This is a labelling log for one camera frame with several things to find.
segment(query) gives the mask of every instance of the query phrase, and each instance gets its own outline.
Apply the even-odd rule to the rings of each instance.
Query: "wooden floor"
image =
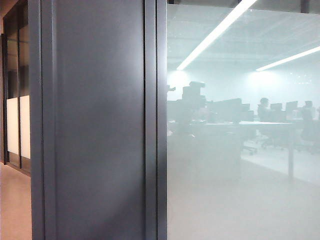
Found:
[[[1,240],[31,240],[30,177],[1,163]]]

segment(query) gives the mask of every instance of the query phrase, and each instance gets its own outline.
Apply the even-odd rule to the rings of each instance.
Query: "office room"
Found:
[[[169,240],[320,238],[319,13],[169,1]]]

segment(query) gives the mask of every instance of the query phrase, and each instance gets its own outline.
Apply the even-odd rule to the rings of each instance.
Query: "floor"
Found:
[[[320,239],[320,154],[295,151],[290,179],[286,149],[243,151],[236,171],[168,149],[168,240]]]
[[[0,164],[1,240],[32,240],[30,177]]]

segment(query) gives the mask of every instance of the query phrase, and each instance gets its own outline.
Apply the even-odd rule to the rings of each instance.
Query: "office desk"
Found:
[[[295,126],[289,122],[260,122],[260,121],[241,121],[233,123],[204,123],[191,124],[192,132],[196,135],[215,135],[219,132],[234,132],[236,136],[241,136],[250,130],[260,131],[282,131],[288,137],[288,175],[292,179],[294,176],[294,132]]]

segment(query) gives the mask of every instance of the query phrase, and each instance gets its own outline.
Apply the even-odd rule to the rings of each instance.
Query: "fluorescent light fixture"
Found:
[[[242,0],[226,18],[190,53],[190,55],[177,67],[183,70],[210,44],[212,44],[231,24],[233,24],[257,0]]]
[[[285,64],[285,63],[290,62],[290,61],[292,61],[292,60],[299,59],[299,58],[302,58],[302,57],[307,56],[307,55],[309,55],[309,54],[316,53],[316,52],[318,52],[318,51],[320,51],[320,46],[317,46],[317,47],[312,48],[312,49],[310,49],[310,50],[307,50],[307,51],[298,53],[298,54],[293,55],[293,56],[290,56],[290,57],[287,57],[287,58],[282,59],[282,60],[280,60],[280,61],[276,61],[276,62],[271,63],[271,64],[269,64],[269,65],[260,67],[260,68],[258,68],[256,71],[258,71],[258,72],[264,71],[264,70],[273,68],[273,67],[275,67],[275,66],[278,66],[278,65],[280,65],[280,64]]]

